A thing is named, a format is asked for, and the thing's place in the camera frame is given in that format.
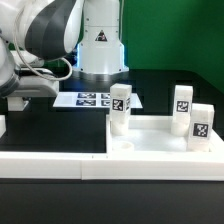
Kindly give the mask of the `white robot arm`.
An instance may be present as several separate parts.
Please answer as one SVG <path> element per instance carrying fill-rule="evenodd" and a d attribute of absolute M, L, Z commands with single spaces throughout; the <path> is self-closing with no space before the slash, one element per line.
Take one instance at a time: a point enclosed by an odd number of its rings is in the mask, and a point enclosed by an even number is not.
<path fill-rule="evenodd" d="M 59 79 L 45 61 L 78 50 L 70 72 L 126 72 L 119 0 L 0 0 L 0 97 L 55 96 Z"/>

